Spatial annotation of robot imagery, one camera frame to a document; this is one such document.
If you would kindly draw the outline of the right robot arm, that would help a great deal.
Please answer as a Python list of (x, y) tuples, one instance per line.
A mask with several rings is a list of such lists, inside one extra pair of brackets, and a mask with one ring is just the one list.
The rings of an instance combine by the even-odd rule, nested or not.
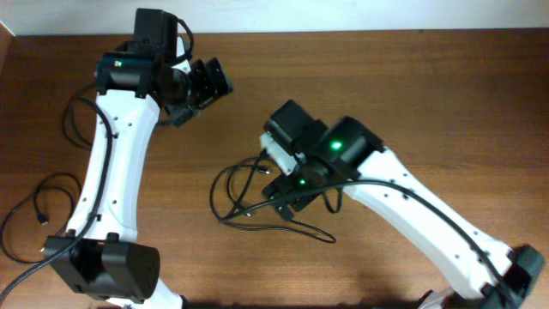
[(289, 100), (267, 120), (262, 149), (281, 176), (262, 194), (286, 220), (336, 189), (373, 210), (422, 251), (449, 282), (420, 308), (518, 308), (545, 259), (531, 245), (516, 248), (461, 217), (422, 185), (381, 138), (358, 120), (332, 127)]

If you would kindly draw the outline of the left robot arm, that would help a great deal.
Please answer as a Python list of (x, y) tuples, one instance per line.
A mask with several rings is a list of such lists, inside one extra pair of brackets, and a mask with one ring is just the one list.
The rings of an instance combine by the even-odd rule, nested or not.
[(98, 120), (81, 197), (65, 235), (45, 242), (73, 292), (123, 308), (185, 306), (160, 279), (157, 249), (136, 241), (142, 170), (161, 113), (180, 126), (232, 91), (217, 59), (193, 59), (183, 26), (171, 13), (139, 9), (132, 40), (98, 62)]

